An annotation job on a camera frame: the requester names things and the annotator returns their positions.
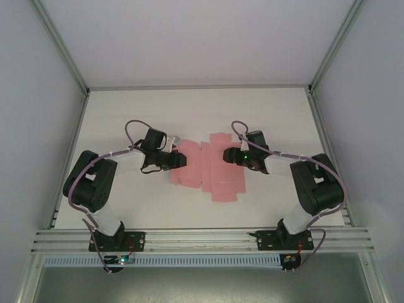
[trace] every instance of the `white table surface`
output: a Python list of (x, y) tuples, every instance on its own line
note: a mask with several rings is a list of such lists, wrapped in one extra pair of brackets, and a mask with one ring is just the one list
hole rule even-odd
[[(211, 133), (232, 133), (237, 119), (262, 130), (272, 150), (298, 155), (322, 152), (303, 88), (132, 90), (91, 92), (73, 164), (84, 150), (103, 154), (125, 149), (124, 125), (141, 119), (167, 134), (209, 142)], [(132, 124), (131, 136), (144, 138), (146, 127)], [(246, 194), (237, 202), (212, 202), (201, 189), (175, 186), (170, 172), (117, 176), (109, 202), (129, 229), (275, 227), (298, 203), (292, 179), (245, 169)], [(56, 229), (82, 229), (81, 213), (63, 197)], [(344, 225), (340, 212), (316, 225)]]

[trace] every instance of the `mounting plate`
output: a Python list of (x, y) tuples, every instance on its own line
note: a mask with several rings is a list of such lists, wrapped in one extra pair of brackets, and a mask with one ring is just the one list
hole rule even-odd
[[(119, 247), (110, 245), (108, 243), (103, 243), (102, 240), (97, 237), (95, 234), (95, 240), (97, 241), (98, 248), (100, 251), (119, 251), (121, 253), (130, 253), (131, 248), (130, 248), (130, 243), (133, 243), (134, 247), (132, 248), (132, 251), (134, 252), (140, 252), (143, 251), (145, 248), (145, 237), (146, 233), (145, 232), (125, 232), (124, 234), (124, 240), (122, 242), (122, 245)], [(90, 245), (88, 246), (88, 250), (91, 252), (95, 252), (95, 245), (93, 241), (90, 239)]]
[(302, 245), (302, 250), (314, 249), (313, 239), (309, 230), (305, 230), (297, 235), (291, 235), (284, 244), (280, 242), (276, 230), (257, 230), (253, 236), (257, 238), (259, 251), (297, 251), (299, 241)]

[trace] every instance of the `red wire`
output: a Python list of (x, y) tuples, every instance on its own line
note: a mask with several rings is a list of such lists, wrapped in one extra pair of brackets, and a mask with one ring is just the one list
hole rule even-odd
[(130, 254), (128, 254), (128, 257), (133, 253), (133, 248), (134, 248), (134, 245), (133, 245), (133, 243), (132, 243), (132, 241), (130, 241), (129, 239), (128, 239), (128, 244), (129, 244), (129, 247), (130, 247), (130, 249), (131, 249), (131, 252), (130, 252)]
[(299, 241), (299, 243), (298, 243), (298, 245), (297, 245), (298, 250), (297, 250), (296, 256), (300, 255), (300, 252), (302, 251), (302, 246), (303, 246), (302, 243)]

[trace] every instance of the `pink sticky note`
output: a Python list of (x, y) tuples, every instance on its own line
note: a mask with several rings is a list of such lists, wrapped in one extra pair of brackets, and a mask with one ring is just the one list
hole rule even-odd
[(211, 134), (210, 143), (183, 140), (176, 148), (187, 157), (187, 166), (171, 170), (171, 181), (177, 185), (199, 188), (202, 192), (212, 193), (212, 201), (237, 201), (237, 193), (246, 192), (243, 167), (226, 163), (223, 160), (224, 150), (229, 147), (240, 147), (240, 143), (232, 142), (231, 134)]
[(187, 165), (171, 170), (171, 181), (177, 185), (199, 188), (201, 187), (201, 148), (199, 144), (190, 140), (182, 140), (175, 148), (187, 157)]
[(243, 167), (226, 163), (223, 153), (229, 147), (240, 147), (232, 142), (231, 134), (210, 135), (211, 188), (215, 201), (237, 201), (236, 193), (246, 192)]
[(202, 192), (211, 193), (210, 145), (202, 142)]

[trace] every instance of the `white wall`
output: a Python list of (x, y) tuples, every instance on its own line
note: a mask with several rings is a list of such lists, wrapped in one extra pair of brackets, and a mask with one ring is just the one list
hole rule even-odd
[(358, 224), (404, 298), (404, 1), (369, 0), (318, 90)]
[(43, 0), (86, 84), (310, 83), (353, 0)]
[(27, 0), (0, 2), (0, 301), (49, 222), (82, 95)]

